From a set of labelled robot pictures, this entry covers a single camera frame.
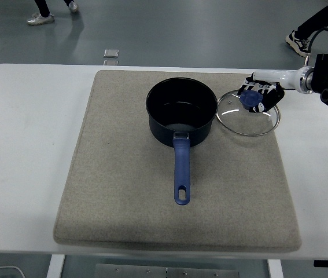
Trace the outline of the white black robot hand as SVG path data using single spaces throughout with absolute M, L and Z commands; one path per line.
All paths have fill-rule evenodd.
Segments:
M 248 112 L 262 113 L 273 108 L 285 96 L 285 90 L 306 93 L 305 75 L 291 70 L 257 70 L 245 78 L 237 96 Z

